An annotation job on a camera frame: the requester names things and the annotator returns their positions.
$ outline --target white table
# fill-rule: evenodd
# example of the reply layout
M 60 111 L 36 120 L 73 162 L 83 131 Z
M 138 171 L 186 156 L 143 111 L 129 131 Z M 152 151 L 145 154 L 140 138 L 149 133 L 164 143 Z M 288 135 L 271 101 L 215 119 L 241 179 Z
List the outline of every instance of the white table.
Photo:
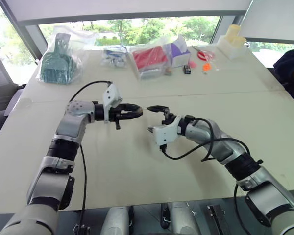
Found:
M 256 160 L 263 159 L 264 166 L 287 189 L 294 189 L 294 101 L 251 53 L 233 64 L 227 65 L 225 60 L 221 63 L 224 72 L 205 76 L 200 66 L 190 76 L 176 69 L 172 77 L 150 81 L 137 81 L 130 69 L 101 67 L 100 53 L 93 51 L 91 55 L 93 64 L 88 64 L 81 84 L 58 86 L 33 78 L 8 117 L 0 133 L 0 213 L 16 212 L 26 204 L 27 189 L 68 99 L 84 83 L 98 79 L 115 81 L 126 103 L 144 108 L 166 105 L 176 114 L 216 121 L 225 132 L 244 141 Z M 100 101 L 104 89 L 88 87 L 79 98 Z M 180 161 L 165 158 L 147 131 L 163 116 L 144 112 L 140 118 L 121 122 L 119 131 L 113 123 L 87 126 L 83 139 L 88 170 L 86 208 L 233 195 L 235 180 L 217 161 L 202 163 L 204 150 Z M 179 138 L 169 144 L 168 153 L 178 156 L 194 146 Z M 75 162 L 74 192 L 67 210 L 81 208 L 80 153 Z

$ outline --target robotic arm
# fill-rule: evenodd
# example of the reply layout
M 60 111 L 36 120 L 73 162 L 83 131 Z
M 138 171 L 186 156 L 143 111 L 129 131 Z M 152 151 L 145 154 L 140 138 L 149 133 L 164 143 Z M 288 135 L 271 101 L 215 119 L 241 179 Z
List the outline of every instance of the robotic arm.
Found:
M 165 153 L 167 143 L 178 136 L 185 136 L 198 144 L 208 142 L 204 147 L 209 150 L 211 131 L 209 125 L 186 115 L 176 116 L 168 107 L 151 106 L 152 112 L 163 112 L 165 120 L 161 126 L 150 127 L 156 143 Z M 231 138 L 218 125 L 209 121 L 213 138 Z M 245 201 L 256 219 L 264 226 L 272 226 L 274 235 L 294 235 L 294 198 L 263 166 L 262 161 L 254 159 L 237 142 L 231 140 L 215 141 L 211 155 L 220 162 L 236 179 L 237 184 L 247 191 Z
M 103 104 L 74 100 L 67 105 L 37 176 L 27 193 L 27 206 L 16 213 L 0 235 L 53 235 L 58 210 L 65 209 L 71 200 L 74 160 L 85 128 L 95 121 L 115 122 L 133 119 L 143 114 L 135 104 L 120 104 L 122 97 L 114 84 L 103 94 Z

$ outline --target black cable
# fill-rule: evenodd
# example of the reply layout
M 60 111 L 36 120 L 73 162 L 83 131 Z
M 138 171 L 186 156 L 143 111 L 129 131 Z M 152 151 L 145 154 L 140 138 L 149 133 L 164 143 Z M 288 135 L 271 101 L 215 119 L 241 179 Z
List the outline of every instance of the black cable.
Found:
M 104 81 L 104 80 L 101 80 L 101 81 L 94 81 L 94 82 L 90 82 L 90 83 L 88 83 L 88 84 L 86 84 L 85 86 L 83 86 L 81 89 L 79 89 L 73 96 L 72 96 L 72 98 L 70 99 L 70 102 L 72 101 L 72 100 L 74 100 L 74 98 L 82 91 L 82 90 L 84 90 L 86 87 L 88 87 L 88 86 L 90 86 L 90 85 L 92 85 L 92 84 L 95 84 L 95 83 L 107 83 L 107 84 L 111 84 L 112 82 L 110 82 L 110 81 Z
M 207 159 L 207 158 L 210 156 L 211 152 L 212 152 L 213 143 L 214 143 L 214 141 L 213 141 L 213 140 L 214 140 L 214 130 L 213 130 L 213 128 L 212 128 L 211 123 L 210 123 L 208 120 L 206 120 L 206 119 L 202 119 L 202 118 L 196 118 L 195 120 L 196 120 L 196 121 L 204 121 L 204 122 L 206 122 L 206 123 L 208 124 L 208 126 L 209 126 L 209 129 L 210 129 L 210 140 L 209 140 L 208 143 L 211 143 L 211 144 L 210 144 L 210 146 L 209 146 L 208 153 L 207 153 L 206 156 L 203 158 L 203 160 L 204 160 L 204 159 Z M 187 153 L 185 153 L 185 154 L 183 154 L 182 156 L 179 156 L 179 157 L 177 157 L 177 158 L 173 158 L 173 157 L 169 156 L 169 155 L 166 153 L 166 149 L 165 149 L 165 148 L 162 149 L 162 152 L 163 152 L 163 154 L 164 154 L 167 158 L 170 158 L 170 159 L 172 159 L 172 160 L 179 160 L 179 159 L 181 159 L 181 158 L 186 157 L 187 155 L 189 155 L 190 153 L 194 152 L 196 149 L 198 149 L 198 148 L 200 148 L 200 147 L 203 147 L 203 145 L 200 144 L 200 145 L 196 146 L 195 148 L 191 149 L 190 151 L 188 151 Z
M 214 146 L 214 141 L 213 141 L 214 138 L 215 138 L 214 129 L 212 128 L 211 123 L 208 120 L 206 120 L 206 119 L 196 118 L 195 120 L 204 121 L 209 126 L 209 131 L 210 131 L 210 146 L 209 146 L 209 149 L 208 149 L 208 152 L 207 152 L 206 156 L 201 161 L 204 162 L 204 161 L 207 161 L 207 160 L 212 160 L 214 158 L 209 158 L 209 156 L 210 156 L 210 154 L 212 152 L 212 148 Z
M 86 172 L 86 164 L 85 164 L 85 155 L 83 151 L 82 144 L 80 145 L 80 151 L 82 153 L 82 161 L 83 161 L 83 167 L 84 167 L 84 194 L 83 194 L 83 205 L 82 205 L 82 211 L 80 213 L 79 218 L 79 227 L 77 234 L 80 235 L 81 233 L 81 226 L 83 225 L 83 219 L 84 219 L 84 213 L 85 213 L 85 204 L 86 204 L 86 189 L 87 189 L 87 172 Z
M 94 81 L 94 82 L 90 82 L 88 84 L 86 84 L 85 86 L 83 86 L 81 89 L 79 89 L 70 99 L 69 102 L 73 101 L 75 99 L 75 97 L 86 87 L 95 84 L 95 83 L 107 83 L 108 85 L 112 84 L 111 81 L 104 81 L 104 80 L 100 80 L 100 81 Z M 83 225 L 83 219 L 84 219 L 84 214 L 85 214 L 85 205 L 86 205 L 86 190 L 87 190 L 87 171 L 86 171 L 86 163 L 85 163 L 85 156 L 84 156 L 84 151 L 83 151 L 83 147 L 82 144 L 80 145 L 80 151 L 82 153 L 82 161 L 83 161 L 83 166 L 84 166 L 84 193 L 83 193 L 83 204 L 82 204 L 82 210 L 81 210 L 81 214 L 80 214 L 80 218 L 79 218 L 79 226 L 78 226 L 78 231 L 77 234 L 80 235 L 81 234 L 81 227 Z
M 212 140 L 212 142 L 217 142 L 217 141 L 235 141 L 235 142 L 238 142 L 238 143 L 240 143 L 241 145 L 243 145 L 243 147 L 246 149 L 246 152 L 250 155 L 250 151 L 249 151 L 249 148 L 247 147 L 247 145 L 246 145 L 244 142 L 242 142 L 242 141 L 240 141 L 240 140 L 238 140 L 238 139 L 235 139 L 235 138 L 217 138 L 217 139 L 213 139 L 213 140 Z M 166 157 L 168 157 L 168 158 L 170 158 L 170 159 L 172 159 L 172 160 L 179 160 L 179 159 L 186 157 L 186 156 L 189 155 L 190 153 L 193 153 L 195 150 L 197 150 L 197 149 L 199 149 L 199 148 L 201 148 L 201 147 L 203 147 L 203 146 L 205 146 L 206 144 L 209 144 L 209 143 L 211 143 L 211 141 L 206 141 L 206 142 L 204 142 L 204 143 L 202 143 L 202 144 L 196 146 L 195 148 L 191 149 L 191 150 L 188 151 L 187 153 L 185 153 L 185 154 L 183 154 L 182 156 L 177 157 L 177 158 L 173 158 L 173 157 L 169 156 L 165 151 L 162 151 L 162 153 L 163 153 Z
M 242 221 L 242 219 L 241 219 L 241 216 L 240 216 L 240 214 L 239 214 L 239 210 L 238 210 L 238 208 L 237 208 L 237 189 L 238 189 L 238 187 L 239 187 L 239 185 L 238 184 L 236 184 L 235 185 L 235 188 L 234 188 L 234 196 L 233 196 L 233 198 L 234 198 L 234 210 L 235 210 L 235 214 L 236 214 L 236 216 L 237 216 L 237 219 L 238 219 L 238 221 L 239 221 L 239 223 L 240 223 L 240 225 L 241 225 L 241 227 L 242 227 L 242 229 L 245 231 L 245 233 L 247 234 L 247 235 L 251 235 L 251 233 L 248 231 L 248 229 L 245 227 L 245 225 L 244 225 L 244 223 L 243 223 L 243 221 Z

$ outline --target dark clothing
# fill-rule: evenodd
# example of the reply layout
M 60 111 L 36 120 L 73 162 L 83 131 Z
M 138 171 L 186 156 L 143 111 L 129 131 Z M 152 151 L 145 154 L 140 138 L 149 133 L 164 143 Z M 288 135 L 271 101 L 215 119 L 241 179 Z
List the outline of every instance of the dark clothing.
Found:
M 278 81 L 294 99 L 294 50 L 286 52 L 273 66 Z

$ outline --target window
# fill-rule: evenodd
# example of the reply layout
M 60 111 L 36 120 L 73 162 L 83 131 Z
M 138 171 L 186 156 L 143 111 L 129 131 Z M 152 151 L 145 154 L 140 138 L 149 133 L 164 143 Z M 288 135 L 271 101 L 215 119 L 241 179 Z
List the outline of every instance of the window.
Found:
M 36 64 L 9 19 L 0 7 L 0 58 L 16 84 L 29 81 Z
M 54 25 L 67 25 L 76 30 L 98 33 L 97 46 L 146 44 L 162 36 L 182 34 L 188 46 L 210 43 L 220 16 L 164 17 L 87 21 L 39 25 L 46 39 Z
M 294 44 L 259 42 L 249 42 L 249 44 L 249 49 L 266 68 L 273 68 L 273 64 L 285 52 L 294 49 Z

